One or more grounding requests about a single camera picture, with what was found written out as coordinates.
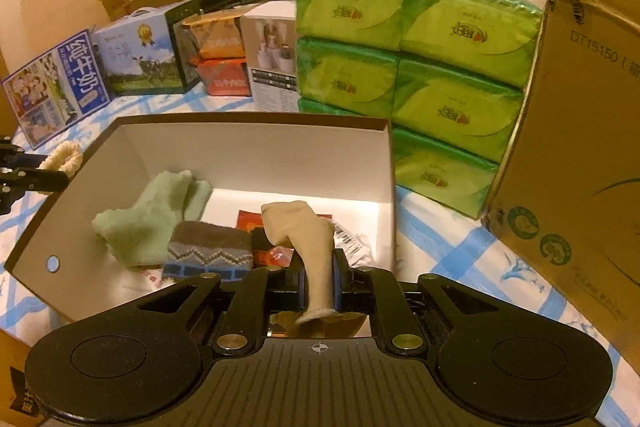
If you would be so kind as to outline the white plastic snack packet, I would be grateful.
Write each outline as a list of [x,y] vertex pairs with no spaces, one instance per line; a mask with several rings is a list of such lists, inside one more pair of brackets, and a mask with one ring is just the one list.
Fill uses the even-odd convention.
[[373,265],[372,249],[363,239],[349,232],[335,220],[332,220],[332,225],[334,228],[334,246],[343,251],[351,268]]

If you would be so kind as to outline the cream fluffy scrunchie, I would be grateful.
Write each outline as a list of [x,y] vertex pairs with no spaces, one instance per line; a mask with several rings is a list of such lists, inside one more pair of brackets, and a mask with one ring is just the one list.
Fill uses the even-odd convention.
[[84,161],[80,145],[75,141],[64,141],[40,162],[39,169],[59,171],[72,179]]

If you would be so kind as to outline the red snack packet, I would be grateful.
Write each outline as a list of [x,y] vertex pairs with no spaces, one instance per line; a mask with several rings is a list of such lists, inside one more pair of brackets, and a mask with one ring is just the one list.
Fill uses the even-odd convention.
[[236,226],[250,234],[254,265],[288,267],[294,251],[309,272],[328,272],[334,247],[334,228],[306,202],[273,202],[260,212],[241,210]]

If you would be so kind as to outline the beige sock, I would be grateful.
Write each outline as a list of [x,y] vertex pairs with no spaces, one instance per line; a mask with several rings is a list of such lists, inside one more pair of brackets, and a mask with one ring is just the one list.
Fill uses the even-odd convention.
[[308,287],[305,311],[293,317],[280,312],[280,320],[288,320],[286,332],[291,338],[347,338],[359,325],[334,309],[332,256],[334,228],[329,220],[319,217],[302,200],[270,202],[262,205],[262,224],[269,242],[291,247],[302,258]]

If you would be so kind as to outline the blue grey knitted sock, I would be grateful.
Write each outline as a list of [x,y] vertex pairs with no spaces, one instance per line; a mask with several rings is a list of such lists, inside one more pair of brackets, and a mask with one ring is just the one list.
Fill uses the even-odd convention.
[[183,221],[172,232],[162,277],[184,280],[205,273],[224,282],[242,280],[253,269],[250,234],[202,221]]

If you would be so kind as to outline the light green fluffy sock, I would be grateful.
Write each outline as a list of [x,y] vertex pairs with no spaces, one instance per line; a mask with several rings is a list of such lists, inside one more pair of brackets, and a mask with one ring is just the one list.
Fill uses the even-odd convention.
[[163,265],[175,227],[202,217],[212,184],[189,170],[163,171],[149,182],[129,208],[107,209],[92,220],[94,233],[127,269]]

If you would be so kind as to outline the blue milk carton box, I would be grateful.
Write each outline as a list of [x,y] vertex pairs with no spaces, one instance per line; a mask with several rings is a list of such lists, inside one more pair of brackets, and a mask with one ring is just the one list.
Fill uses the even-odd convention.
[[88,29],[18,68],[1,87],[32,148],[111,102]]

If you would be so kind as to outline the blue checkered tablecloth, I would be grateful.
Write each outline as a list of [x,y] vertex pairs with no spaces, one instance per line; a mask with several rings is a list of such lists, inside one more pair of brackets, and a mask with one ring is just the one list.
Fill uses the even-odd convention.
[[[74,124],[36,154],[49,154],[58,143],[76,141],[85,150],[120,116],[138,114],[253,112],[251,98],[214,98],[204,88],[186,94],[141,95],[115,98],[79,124]],[[43,202],[43,196],[26,194],[1,216],[1,329],[30,345],[61,317],[22,286],[4,269],[17,239]],[[585,317],[551,283],[511,249],[468,218],[423,196],[398,187],[399,278],[413,282],[416,276],[433,272],[514,303],[549,319],[582,329],[596,338],[611,358],[614,384],[606,396],[598,420],[605,426],[639,426],[639,376]]]

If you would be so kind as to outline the light blue milk box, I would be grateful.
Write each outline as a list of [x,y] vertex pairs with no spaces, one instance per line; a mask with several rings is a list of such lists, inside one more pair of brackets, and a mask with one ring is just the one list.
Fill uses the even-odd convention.
[[198,0],[137,9],[93,34],[114,95],[186,93],[200,81],[189,64],[195,46],[183,21],[200,12]]

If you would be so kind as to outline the stacked instant noodle bowls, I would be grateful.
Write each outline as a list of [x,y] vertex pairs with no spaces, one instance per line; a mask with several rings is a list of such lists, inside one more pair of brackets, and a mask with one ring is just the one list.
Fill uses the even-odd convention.
[[195,68],[209,96],[250,96],[241,18],[252,7],[194,14],[181,22],[195,52]]

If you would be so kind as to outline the green tissue pack bundle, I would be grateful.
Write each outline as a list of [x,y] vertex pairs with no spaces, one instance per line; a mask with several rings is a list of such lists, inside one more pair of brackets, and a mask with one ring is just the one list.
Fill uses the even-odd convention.
[[298,107],[392,127],[397,183],[475,218],[524,102],[525,0],[295,0]]

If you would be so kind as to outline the large flat cardboard box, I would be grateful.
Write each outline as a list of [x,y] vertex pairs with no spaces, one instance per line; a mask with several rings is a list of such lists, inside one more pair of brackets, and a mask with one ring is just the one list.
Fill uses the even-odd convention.
[[547,0],[490,231],[639,362],[639,0]]

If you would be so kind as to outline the white product box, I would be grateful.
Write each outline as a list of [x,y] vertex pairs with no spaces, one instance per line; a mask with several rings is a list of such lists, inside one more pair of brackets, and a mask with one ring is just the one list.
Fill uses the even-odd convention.
[[250,91],[261,112],[298,112],[295,12],[293,0],[274,0],[241,17]]

